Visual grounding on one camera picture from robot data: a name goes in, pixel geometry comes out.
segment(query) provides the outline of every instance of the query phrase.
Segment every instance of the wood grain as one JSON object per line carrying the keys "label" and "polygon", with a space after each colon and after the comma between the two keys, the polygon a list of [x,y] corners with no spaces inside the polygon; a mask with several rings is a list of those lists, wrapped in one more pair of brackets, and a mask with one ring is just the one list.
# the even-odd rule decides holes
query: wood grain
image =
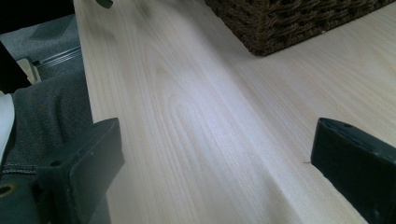
{"label": "wood grain", "polygon": [[76,0],[113,223],[365,223],[311,164],[319,117],[396,146],[396,5],[265,58],[204,0]]}

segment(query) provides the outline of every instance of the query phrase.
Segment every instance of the person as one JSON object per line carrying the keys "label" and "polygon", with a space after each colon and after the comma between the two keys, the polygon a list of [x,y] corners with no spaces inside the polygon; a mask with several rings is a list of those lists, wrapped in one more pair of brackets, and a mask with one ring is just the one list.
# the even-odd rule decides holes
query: person
{"label": "person", "polygon": [[91,125],[84,73],[0,96],[0,180],[34,178],[38,162]]}

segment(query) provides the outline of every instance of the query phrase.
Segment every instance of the dark green object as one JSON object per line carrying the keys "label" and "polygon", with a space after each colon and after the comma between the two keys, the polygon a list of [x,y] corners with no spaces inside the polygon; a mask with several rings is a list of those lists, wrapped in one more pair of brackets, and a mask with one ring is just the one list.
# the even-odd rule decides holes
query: dark green object
{"label": "dark green object", "polygon": [[113,6],[113,1],[111,0],[96,0],[96,2],[105,8],[111,8]]}
{"label": "dark green object", "polygon": [[319,119],[311,161],[369,223],[396,223],[396,148],[344,122]]}
{"label": "dark green object", "polygon": [[86,224],[124,164],[118,119],[94,124],[36,167],[0,182],[1,224]]}

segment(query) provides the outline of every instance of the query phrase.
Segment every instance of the wicker basket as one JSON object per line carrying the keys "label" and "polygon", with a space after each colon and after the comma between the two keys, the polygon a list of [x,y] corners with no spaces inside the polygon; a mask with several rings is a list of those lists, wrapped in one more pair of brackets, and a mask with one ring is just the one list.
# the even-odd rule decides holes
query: wicker basket
{"label": "wicker basket", "polygon": [[205,0],[250,52],[265,56],[395,0]]}

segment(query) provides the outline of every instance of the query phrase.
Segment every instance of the brown woven basket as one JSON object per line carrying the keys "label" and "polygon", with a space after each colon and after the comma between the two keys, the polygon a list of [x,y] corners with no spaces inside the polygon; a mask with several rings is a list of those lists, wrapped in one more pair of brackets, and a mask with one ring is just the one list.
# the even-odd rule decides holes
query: brown woven basket
{"label": "brown woven basket", "polygon": [[265,56],[395,0],[205,0],[250,52]]}

